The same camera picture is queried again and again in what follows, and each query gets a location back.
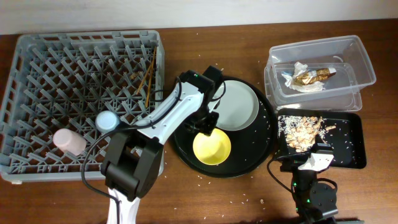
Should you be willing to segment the grey round plate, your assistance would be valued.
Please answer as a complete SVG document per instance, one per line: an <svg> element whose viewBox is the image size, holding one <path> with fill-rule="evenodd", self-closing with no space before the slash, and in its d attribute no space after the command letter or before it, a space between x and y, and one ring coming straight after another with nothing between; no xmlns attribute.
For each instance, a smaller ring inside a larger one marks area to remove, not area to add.
<svg viewBox="0 0 398 224"><path fill-rule="evenodd" d="M248 127L259 111L259 100L254 90L237 80L226 80L226 91L222 84L215 98L224 95L208 104L209 109L219 114L216 127L226 131L239 131Z"/></svg>

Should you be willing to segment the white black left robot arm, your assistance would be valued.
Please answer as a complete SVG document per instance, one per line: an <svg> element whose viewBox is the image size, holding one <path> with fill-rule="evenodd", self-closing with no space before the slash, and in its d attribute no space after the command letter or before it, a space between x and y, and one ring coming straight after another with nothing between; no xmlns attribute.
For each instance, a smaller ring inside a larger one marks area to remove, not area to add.
<svg viewBox="0 0 398 224"><path fill-rule="evenodd" d="M120 124L99 138L110 138L100 166L108 191L90 185L85 171L81 176L90 190L110 199L108 223L135 222L140 199L158 177L164 144L179 126L207 136L213 132L219 115L209 104L218 101L215 93L223 81L221 70L213 66L203 74L182 73L171 94L151 114L132 125Z"/></svg>

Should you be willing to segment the yellow bowl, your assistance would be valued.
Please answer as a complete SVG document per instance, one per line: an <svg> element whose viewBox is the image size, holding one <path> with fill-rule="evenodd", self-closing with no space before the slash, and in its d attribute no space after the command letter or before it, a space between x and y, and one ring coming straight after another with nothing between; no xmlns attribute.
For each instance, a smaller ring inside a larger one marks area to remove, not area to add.
<svg viewBox="0 0 398 224"><path fill-rule="evenodd" d="M209 166L217 166L229 157L231 141L228 135L220 129L214 129L209 136L198 133L193 140L193 153L200 162Z"/></svg>

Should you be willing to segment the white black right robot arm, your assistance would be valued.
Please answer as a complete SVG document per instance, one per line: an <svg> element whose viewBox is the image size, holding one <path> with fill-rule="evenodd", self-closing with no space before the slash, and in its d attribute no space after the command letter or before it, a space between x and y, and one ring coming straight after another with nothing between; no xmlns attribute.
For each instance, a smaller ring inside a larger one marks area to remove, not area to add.
<svg viewBox="0 0 398 224"><path fill-rule="evenodd" d="M316 143L305 152L277 152L272 161L280 161L280 170L290 172L292 180L286 189L292 194L301 223L364 223L363 220L337 219L336 182L320 178L334 159L330 145Z"/></svg>

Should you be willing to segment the light blue plastic cup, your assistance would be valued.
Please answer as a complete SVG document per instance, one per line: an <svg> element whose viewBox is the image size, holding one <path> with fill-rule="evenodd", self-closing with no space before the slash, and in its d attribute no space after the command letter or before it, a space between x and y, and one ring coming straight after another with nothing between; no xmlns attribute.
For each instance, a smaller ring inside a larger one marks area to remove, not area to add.
<svg viewBox="0 0 398 224"><path fill-rule="evenodd" d="M119 124L119 117L112 111L102 111L95 119L95 126L97 130L103 134L115 130Z"/></svg>

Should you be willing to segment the white tissue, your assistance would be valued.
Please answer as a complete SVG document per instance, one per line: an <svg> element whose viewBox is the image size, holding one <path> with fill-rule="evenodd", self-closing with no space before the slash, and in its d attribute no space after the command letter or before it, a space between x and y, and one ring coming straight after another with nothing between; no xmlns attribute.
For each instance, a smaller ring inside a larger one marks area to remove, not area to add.
<svg viewBox="0 0 398 224"><path fill-rule="evenodd" d="M320 81L316 81L315 83L306 84L306 85L299 83L299 77L308 72L307 64L296 62L294 64L294 67L295 70L293 74L287 72L281 72L281 75L285 78L286 87L292 90L299 91L301 93L312 93L323 90L324 83Z"/></svg>

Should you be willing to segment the pink plastic cup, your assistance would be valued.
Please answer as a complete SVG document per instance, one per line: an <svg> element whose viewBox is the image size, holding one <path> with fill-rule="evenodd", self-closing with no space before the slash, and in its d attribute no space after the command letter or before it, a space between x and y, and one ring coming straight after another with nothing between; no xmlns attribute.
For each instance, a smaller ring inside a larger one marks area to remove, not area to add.
<svg viewBox="0 0 398 224"><path fill-rule="evenodd" d="M79 156L86 148L86 140L80 134L63 128L53 135L53 143L63 152Z"/></svg>

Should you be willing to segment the gold foil snack wrapper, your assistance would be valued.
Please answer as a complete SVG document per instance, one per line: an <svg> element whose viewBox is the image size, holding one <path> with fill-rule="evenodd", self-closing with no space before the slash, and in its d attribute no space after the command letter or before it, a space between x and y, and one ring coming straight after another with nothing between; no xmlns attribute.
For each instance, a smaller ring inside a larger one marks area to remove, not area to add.
<svg viewBox="0 0 398 224"><path fill-rule="evenodd" d="M315 82L320 82L322 80L329 79L336 74L335 68L322 68L319 70L311 70L303 72L294 78L294 84L303 86L314 84Z"/></svg>

